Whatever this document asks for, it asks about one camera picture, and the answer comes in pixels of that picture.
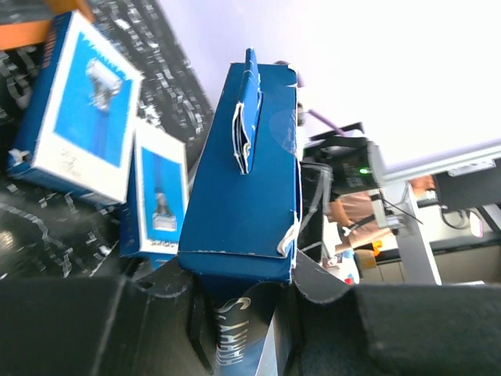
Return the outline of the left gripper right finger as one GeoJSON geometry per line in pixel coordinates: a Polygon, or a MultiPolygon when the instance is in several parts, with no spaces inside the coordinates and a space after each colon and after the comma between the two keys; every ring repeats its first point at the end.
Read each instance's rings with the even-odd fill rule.
{"type": "Polygon", "coordinates": [[[284,375],[497,375],[494,285],[348,285],[299,254],[287,293],[284,375]]]}

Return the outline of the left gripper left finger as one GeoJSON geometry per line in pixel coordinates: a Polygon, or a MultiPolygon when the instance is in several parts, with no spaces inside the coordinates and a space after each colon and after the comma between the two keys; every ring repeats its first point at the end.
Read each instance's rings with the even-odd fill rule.
{"type": "Polygon", "coordinates": [[[4,279],[4,375],[211,375],[215,332],[176,260],[129,277],[4,279]]]}

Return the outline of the orange wooden three-tier shelf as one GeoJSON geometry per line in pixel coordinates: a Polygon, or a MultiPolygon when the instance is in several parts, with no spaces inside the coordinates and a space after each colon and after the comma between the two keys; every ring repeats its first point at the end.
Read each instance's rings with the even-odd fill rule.
{"type": "Polygon", "coordinates": [[[90,22],[95,20],[88,1],[1,0],[1,50],[42,43],[52,19],[74,10],[90,22]]]}

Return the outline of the white Harry's razor box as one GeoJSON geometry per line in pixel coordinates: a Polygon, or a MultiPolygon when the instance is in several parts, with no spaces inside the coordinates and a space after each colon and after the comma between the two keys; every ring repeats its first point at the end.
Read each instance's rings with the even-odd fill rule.
{"type": "Polygon", "coordinates": [[[297,72],[253,49],[228,71],[198,164],[179,265],[211,299],[214,372],[254,375],[292,281],[301,224],[297,72]]]}

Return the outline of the blue razor box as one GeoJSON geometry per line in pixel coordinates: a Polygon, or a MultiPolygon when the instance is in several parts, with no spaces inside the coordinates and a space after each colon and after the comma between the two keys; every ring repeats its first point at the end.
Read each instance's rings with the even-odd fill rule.
{"type": "Polygon", "coordinates": [[[77,10],[56,16],[7,173],[102,205],[126,201],[142,74],[77,10]]]}
{"type": "Polygon", "coordinates": [[[120,256],[146,259],[154,269],[173,259],[188,203],[185,144],[137,118],[128,192],[119,211],[120,256]]]}

